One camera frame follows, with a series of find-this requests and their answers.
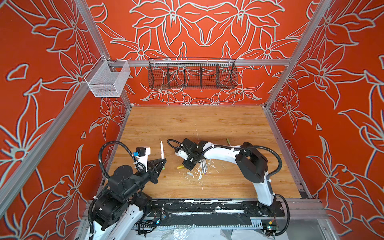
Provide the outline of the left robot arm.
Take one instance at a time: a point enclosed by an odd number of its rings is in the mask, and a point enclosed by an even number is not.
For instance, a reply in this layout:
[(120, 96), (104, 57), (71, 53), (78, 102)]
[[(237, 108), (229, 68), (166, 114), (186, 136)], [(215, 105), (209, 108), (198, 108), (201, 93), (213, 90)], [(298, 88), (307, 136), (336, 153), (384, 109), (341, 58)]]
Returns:
[(152, 197), (143, 189), (148, 182), (158, 183), (166, 162), (166, 159), (149, 161), (145, 173), (134, 173), (128, 165), (118, 167), (90, 204), (86, 239), (123, 240), (131, 230), (140, 235), (154, 231), (166, 213), (153, 207)]

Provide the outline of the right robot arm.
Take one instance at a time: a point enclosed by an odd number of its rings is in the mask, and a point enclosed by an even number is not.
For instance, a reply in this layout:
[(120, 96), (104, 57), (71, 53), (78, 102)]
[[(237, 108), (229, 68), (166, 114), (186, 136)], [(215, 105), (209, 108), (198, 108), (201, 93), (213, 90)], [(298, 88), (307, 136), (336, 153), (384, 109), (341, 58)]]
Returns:
[(202, 160), (220, 160), (237, 165), (244, 178), (253, 183), (259, 204), (270, 207), (275, 194), (271, 186), (268, 160), (259, 151), (261, 148), (248, 142), (240, 146), (223, 146), (207, 141), (196, 144), (184, 139), (175, 147), (175, 155), (184, 160), (183, 166), (188, 170), (193, 170)]

